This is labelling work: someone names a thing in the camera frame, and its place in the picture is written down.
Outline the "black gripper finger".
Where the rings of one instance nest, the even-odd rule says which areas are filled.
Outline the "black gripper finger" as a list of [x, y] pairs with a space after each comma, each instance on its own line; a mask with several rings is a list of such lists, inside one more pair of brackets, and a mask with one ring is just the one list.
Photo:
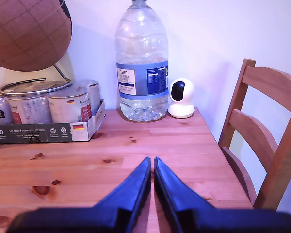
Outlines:
[[94, 206], [95, 233], [130, 233], [150, 192], [151, 161], [146, 157], [111, 193]]
[[213, 206], [189, 188], [159, 157], [154, 159], [154, 186], [174, 233], [199, 233], [198, 210]]

